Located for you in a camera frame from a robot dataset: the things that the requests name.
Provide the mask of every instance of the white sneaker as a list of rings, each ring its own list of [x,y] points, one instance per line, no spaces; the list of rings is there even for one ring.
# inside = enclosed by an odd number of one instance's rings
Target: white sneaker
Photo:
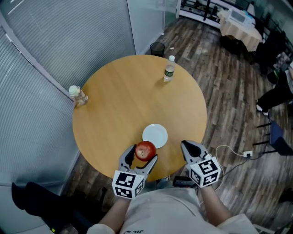
[[[261,112],[262,111],[262,108],[259,106],[259,105],[256,105],[256,109]]]

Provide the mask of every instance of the round wooden table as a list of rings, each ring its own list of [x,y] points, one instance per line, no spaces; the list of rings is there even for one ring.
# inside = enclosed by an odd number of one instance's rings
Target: round wooden table
[[[151,55],[124,57],[103,66],[83,86],[88,103],[74,109],[74,137],[85,159],[104,175],[113,178],[119,157],[142,140],[149,124],[161,124],[168,132],[149,181],[185,165],[182,140],[202,142],[206,103],[201,89],[179,65],[173,80],[164,83],[166,63]],[[132,168],[142,165],[135,157]]]

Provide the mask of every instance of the white plate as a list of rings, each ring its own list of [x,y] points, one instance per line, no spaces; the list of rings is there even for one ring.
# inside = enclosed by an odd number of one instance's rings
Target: white plate
[[[142,140],[152,142],[156,149],[165,145],[168,140],[167,130],[160,124],[151,124],[143,130]]]

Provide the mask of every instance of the blue chair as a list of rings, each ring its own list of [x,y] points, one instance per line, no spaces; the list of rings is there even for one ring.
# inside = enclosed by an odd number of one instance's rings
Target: blue chair
[[[270,139],[268,141],[254,143],[253,145],[269,143],[275,149],[272,151],[262,152],[263,154],[278,152],[280,155],[283,155],[283,156],[293,155],[293,149],[291,148],[291,146],[287,144],[287,142],[285,141],[283,137],[284,131],[280,128],[280,126],[275,121],[257,126],[257,128],[261,128],[261,127],[265,127],[269,125],[271,126],[271,132],[266,135],[270,136]]]

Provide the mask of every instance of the bottle cap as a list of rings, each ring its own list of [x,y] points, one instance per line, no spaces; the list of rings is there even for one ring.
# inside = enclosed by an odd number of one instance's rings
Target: bottle cap
[[[174,57],[173,55],[170,55],[170,56],[169,56],[169,60],[170,60],[171,62],[174,62],[175,57]]]
[[[77,96],[80,93],[81,89],[76,85],[72,85],[69,87],[68,91],[71,96]]]

